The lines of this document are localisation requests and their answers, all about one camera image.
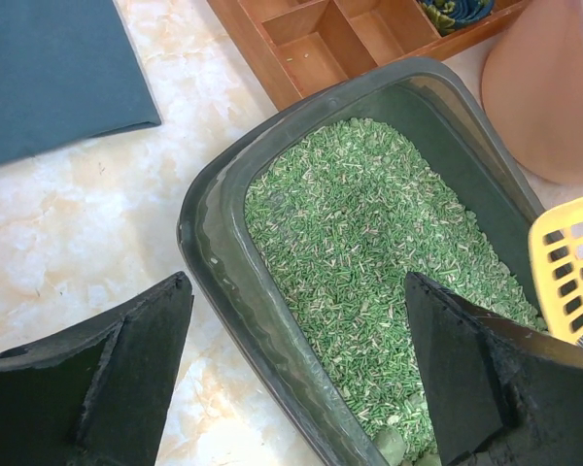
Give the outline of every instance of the green litter pellet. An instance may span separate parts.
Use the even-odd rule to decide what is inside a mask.
[[[245,207],[257,249],[341,396],[370,437],[395,427],[407,460],[436,444],[406,272],[540,323],[474,213],[387,124],[353,118],[315,131],[253,182]]]
[[[424,454],[424,457],[417,461],[415,466],[441,466],[440,457],[437,454]]]
[[[406,443],[395,427],[388,426],[382,429],[376,435],[373,443],[385,457],[389,466],[401,464],[406,454]]]

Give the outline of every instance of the plastic container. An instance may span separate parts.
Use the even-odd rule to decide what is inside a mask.
[[[308,133],[350,117],[386,122],[416,145],[477,214],[499,258],[535,304],[527,239],[542,207],[460,79],[426,58],[340,84],[246,135],[191,185],[178,238],[231,337],[324,463],[386,465],[301,333],[244,221],[253,178]]]
[[[583,347],[583,197],[546,211],[530,230],[541,311],[555,338]]]

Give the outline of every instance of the marble tile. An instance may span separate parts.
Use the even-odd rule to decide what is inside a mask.
[[[175,225],[190,182],[275,113],[206,0],[118,4],[164,124],[0,167],[0,351],[184,270]],[[491,45],[448,60],[477,97]],[[547,206],[577,193],[531,180]],[[320,464],[195,294],[157,464]]]

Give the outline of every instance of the dark green cloth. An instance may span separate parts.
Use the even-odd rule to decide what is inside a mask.
[[[419,0],[429,20],[442,36],[488,16],[495,0]]]
[[[112,0],[0,0],[0,163],[160,123]]]

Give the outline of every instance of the wooden organizer box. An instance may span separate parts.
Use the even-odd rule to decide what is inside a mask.
[[[409,56],[444,60],[506,28],[529,0],[441,37],[417,0],[208,0],[279,110]]]

